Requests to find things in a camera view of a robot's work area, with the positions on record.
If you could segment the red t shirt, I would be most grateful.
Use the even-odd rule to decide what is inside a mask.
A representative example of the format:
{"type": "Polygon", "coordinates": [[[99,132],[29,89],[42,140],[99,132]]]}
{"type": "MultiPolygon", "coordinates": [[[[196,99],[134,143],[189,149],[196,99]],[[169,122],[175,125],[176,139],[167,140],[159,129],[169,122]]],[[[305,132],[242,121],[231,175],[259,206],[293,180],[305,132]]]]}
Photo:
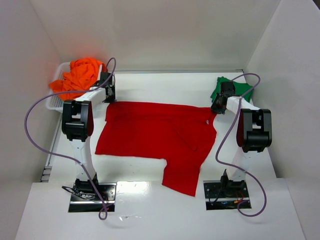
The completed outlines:
{"type": "Polygon", "coordinates": [[[117,101],[106,108],[95,154],[164,159],[162,185],[194,197],[216,116],[208,107],[117,101]]]}

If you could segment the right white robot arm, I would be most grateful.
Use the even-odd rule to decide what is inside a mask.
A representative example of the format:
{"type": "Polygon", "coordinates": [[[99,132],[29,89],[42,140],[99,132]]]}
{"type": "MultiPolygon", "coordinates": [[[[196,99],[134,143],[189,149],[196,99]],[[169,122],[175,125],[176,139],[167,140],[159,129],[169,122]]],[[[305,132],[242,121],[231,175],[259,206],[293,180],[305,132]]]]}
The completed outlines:
{"type": "Polygon", "coordinates": [[[224,114],[226,110],[238,117],[236,143],[238,149],[232,163],[220,179],[220,195],[231,197],[244,188],[247,171],[272,143],[272,116],[268,109],[261,109],[249,103],[236,93],[236,86],[231,81],[218,84],[220,90],[215,93],[211,111],[224,114]]]}

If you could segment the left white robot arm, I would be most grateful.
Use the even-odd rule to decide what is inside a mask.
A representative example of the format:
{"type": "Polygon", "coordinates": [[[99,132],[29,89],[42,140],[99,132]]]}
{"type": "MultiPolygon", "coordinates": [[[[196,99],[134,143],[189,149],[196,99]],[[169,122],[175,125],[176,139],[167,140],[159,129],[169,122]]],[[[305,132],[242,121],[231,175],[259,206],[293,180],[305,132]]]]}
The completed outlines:
{"type": "Polygon", "coordinates": [[[98,197],[90,180],[97,188],[99,187],[90,147],[90,137],[94,131],[93,108],[115,100],[115,75],[101,72],[99,80],[93,84],[90,91],[63,103],[62,133],[70,141],[74,158],[79,161],[76,165],[77,176],[74,187],[64,189],[84,200],[94,200],[98,197]]]}

